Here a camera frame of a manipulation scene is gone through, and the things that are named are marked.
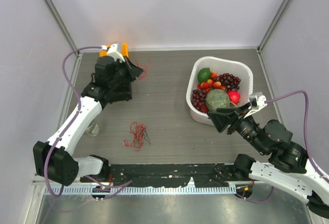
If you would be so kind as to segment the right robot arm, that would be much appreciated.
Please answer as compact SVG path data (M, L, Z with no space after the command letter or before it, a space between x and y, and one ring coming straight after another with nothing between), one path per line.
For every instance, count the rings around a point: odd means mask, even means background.
M306 149L292 141L293 134L277 120L260 127L247 115L249 105L219 108L207 113L219 133L237 132L260 155L268 155L267 166L246 154L238 154L232 167L237 180L252 179L285 191L308 209L328 218L328 187L324 176L313 168Z

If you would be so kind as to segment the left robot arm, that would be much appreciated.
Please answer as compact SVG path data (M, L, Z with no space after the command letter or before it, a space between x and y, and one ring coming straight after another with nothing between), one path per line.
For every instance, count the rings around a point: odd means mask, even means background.
M72 155L87 127L107 104L132 98L130 83L142 73L143 69L127 57L123 62L110 56L99 57L92 81L82 91L76 108L54 135L34 145L37 175L64 186L71 185L77 177L89 175L105 182L109 178L107 159L95 155L73 158Z

